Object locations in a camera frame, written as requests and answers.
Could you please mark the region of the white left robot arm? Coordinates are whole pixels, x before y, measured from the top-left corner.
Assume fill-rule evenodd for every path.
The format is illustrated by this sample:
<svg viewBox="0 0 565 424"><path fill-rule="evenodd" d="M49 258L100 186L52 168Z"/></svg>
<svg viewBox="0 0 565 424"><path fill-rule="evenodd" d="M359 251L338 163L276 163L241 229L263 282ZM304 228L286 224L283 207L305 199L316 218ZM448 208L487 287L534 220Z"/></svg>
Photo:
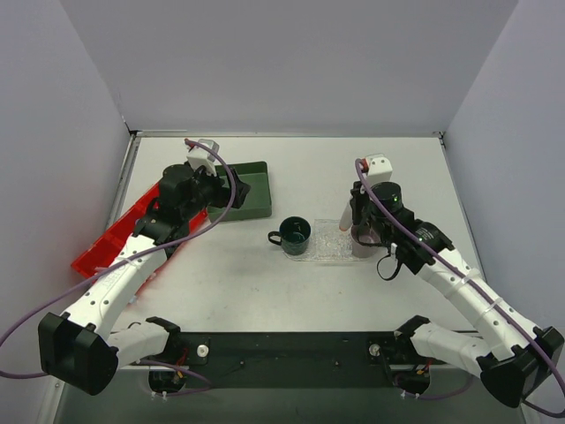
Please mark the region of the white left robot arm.
<svg viewBox="0 0 565 424"><path fill-rule="evenodd" d="M240 208L251 187L234 168L227 178L171 165L157 183L158 193L137 220L119 254L75 303L39 323L41 369L89 395L101 393L116 371L148 356L161 363L178 358L178 326L158 317L114 332L133 295L191 234L190 222L213 207Z"/></svg>

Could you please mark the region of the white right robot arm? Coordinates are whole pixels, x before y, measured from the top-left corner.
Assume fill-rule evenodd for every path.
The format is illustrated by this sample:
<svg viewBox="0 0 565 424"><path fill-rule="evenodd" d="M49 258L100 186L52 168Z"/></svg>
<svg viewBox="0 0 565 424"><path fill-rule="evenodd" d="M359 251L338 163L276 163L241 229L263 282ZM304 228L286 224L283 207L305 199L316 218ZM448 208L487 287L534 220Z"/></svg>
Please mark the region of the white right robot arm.
<svg viewBox="0 0 565 424"><path fill-rule="evenodd" d="M366 189L358 181L350 193L352 222L374 231L399 267L430 284L478 332L465 336L415 316L399 331L418 355L476 376L512 408L525 403L550 375L564 384L557 370L562 334L540 328L503 300L436 225L417 219L403 205L398 184L380 182Z"/></svg>

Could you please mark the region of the white orange toothpaste tube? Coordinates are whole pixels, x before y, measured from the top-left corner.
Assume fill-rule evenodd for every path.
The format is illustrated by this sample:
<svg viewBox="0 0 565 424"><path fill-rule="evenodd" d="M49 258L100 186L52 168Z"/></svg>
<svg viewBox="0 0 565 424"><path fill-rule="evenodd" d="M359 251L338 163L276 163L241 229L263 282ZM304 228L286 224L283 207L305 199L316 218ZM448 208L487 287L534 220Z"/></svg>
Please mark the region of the white orange toothpaste tube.
<svg viewBox="0 0 565 424"><path fill-rule="evenodd" d="M352 209L349 202L345 205L338 226L340 231L347 231L352 226Z"/></svg>

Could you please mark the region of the clear textured acrylic holder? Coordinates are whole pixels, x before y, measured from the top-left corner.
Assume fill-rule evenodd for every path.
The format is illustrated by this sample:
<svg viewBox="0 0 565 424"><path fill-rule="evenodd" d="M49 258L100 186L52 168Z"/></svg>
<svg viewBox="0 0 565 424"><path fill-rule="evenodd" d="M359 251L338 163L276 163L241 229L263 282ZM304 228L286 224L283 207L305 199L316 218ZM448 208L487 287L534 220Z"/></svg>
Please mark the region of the clear textured acrylic holder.
<svg viewBox="0 0 565 424"><path fill-rule="evenodd" d="M313 259L315 261L349 261L351 240L340 231L337 220L316 219L313 224Z"/></svg>

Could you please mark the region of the dark green mug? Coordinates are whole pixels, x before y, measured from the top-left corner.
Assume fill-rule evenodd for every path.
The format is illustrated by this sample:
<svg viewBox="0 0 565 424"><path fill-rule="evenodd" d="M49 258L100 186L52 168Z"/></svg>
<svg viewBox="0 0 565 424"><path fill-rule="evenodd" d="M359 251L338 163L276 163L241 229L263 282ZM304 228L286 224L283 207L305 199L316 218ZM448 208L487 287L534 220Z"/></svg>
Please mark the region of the dark green mug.
<svg viewBox="0 0 565 424"><path fill-rule="evenodd" d="M312 234L311 225L300 216L285 218L277 231L271 231L267 240L279 246L287 255L298 256L304 254Z"/></svg>

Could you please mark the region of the grey mug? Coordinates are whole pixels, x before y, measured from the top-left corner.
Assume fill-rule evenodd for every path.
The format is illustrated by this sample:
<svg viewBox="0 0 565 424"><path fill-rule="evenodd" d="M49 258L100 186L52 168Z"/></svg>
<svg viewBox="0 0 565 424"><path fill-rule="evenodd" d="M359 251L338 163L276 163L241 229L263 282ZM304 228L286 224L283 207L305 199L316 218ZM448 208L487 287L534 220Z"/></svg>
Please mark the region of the grey mug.
<svg viewBox="0 0 565 424"><path fill-rule="evenodd" d="M369 226L353 226L350 238L351 253L356 258L372 257L381 247L380 236Z"/></svg>

